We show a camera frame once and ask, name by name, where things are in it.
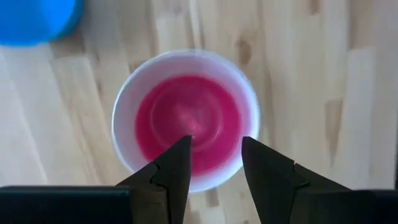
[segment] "white cup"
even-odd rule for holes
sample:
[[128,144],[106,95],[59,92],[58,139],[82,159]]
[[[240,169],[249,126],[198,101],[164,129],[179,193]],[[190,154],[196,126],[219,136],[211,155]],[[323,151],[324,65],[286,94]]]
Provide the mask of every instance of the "white cup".
[[[112,138],[116,153],[132,173],[148,161],[135,139],[134,120],[145,96],[159,83],[183,73],[197,73],[220,84],[234,99],[241,115],[240,136],[258,138],[260,107],[256,93],[243,72],[230,61],[205,50],[179,50],[158,55],[135,70],[122,86],[113,109]],[[219,168],[193,176],[190,193],[212,189],[231,178],[243,165],[242,139],[232,156]]]

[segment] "cup rim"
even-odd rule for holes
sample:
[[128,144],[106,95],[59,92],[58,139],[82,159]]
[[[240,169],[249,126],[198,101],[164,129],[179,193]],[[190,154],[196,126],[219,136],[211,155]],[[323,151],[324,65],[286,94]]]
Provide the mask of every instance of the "cup rim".
[[[131,172],[132,174],[137,172],[137,170],[134,170],[125,160],[124,156],[122,155],[122,152],[118,146],[118,142],[116,139],[116,133],[115,133],[115,114],[116,114],[116,110],[118,108],[118,105],[120,104],[120,97],[123,95],[124,91],[126,91],[126,87],[133,81],[133,79],[136,77],[137,74],[139,74],[141,71],[143,71],[144,69],[146,69],[147,67],[161,61],[164,59],[167,59],[169,57],[173,57],[173,56],[192,56],[192,55],[198,55],[200,54],[202,57],[206,57],[206,58],[210,58],[213,59],[215,61],[219,61],[220,63],[232,68],[234,70],[234,72],[236,74],[238,74],[243,81],[248,85],[249,87],[249,91],[247,92],[247,94],[249,95],[249,100],[251,100],[250,105],[253,106],[253,108],[250,108],[250,112],[252,113],[252,117],[253,117],[253,124],[252,124],[252,128],[249,131],[248,136],[257,139],[259,137],[259,133],[260,133],[260,123],[261,123],[261,113],[260,113],[260,106],[259,106],[259,102],[257,99],[257,95],[256,92],[254,91],[253,86],[251,85],[251,82],[248,80],[248,78],[245,76],[245,74],[239,69],[239,67],[237,67],[233,62],[229,61],[228,59],[218,55],[215,52],[210,52],[208,50],[202,50],[202,49],[182,49],[182,50],[173,50],[173,51],[169,51],[169,52],[165,52],[162,54],[159,54],[155,57],[150,58],[149,60],[145,61],[143,64],[141,64],[138,68],[136,68],[127,78],[127,80],[123,83],[121,89],[119,90],[119,93],[116,97],[115,103],[114,103],[114,107],[113,107],[113,112],[112,112],[112,122],[111,122],[111,136],[112,136],[112,143],[114,146],[114,150],[116,151],[116,155],[118,157],[118,159],[122,162],[123,166],[125,168],[128,169],[129,172]],[[204,190],[209,190],[212,189],[214,187],[217,187],[221,184],[223,184],[224,182],[226,182],[227,180],[229,180],[230,178],[232,178],[233,175],[235,175],[240,168],[242,168],[243,166],[243,161],[242,159],[238,160],[235,164],[233,164],[233,168],[231,169],[231,171],[225,175],[223,178],[217,179],[216,181],[214,181],[212,183],[212,185],[206,186],[206,187],[199,187],[197,189],[192,189],[190,187],[189,193],[195,193],[195,192],[201,192]]]

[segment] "wooden table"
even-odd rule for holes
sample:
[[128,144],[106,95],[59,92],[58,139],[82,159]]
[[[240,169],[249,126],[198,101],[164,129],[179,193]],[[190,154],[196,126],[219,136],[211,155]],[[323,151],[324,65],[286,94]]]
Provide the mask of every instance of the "wooden table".
[[[260,140],[354,189],[393,188],[396,0],[87,0],[72,36],[0,48],[0,184],[113,185],[120,86],[142,62],[199,48],[234,61]],[[259,223],[243,171],[191,195],[186,223]]]

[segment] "red liquid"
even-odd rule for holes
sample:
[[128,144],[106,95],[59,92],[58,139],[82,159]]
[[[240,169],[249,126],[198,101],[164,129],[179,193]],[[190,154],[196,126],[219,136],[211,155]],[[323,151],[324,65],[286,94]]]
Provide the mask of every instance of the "red liquid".
[[192,135],[192,175],[202,175],[232,155],[240,138],[241,117],[222,86],[189,73],[151,90],[140,105],[135,129],[148,161],[181,137]]

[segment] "blue bowl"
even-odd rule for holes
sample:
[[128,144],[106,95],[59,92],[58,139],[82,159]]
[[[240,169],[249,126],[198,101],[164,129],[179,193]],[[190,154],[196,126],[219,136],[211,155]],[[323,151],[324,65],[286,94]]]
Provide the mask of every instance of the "blue bowl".
[[83,0],[1,0],[0,45],[30,46],[69,34]]

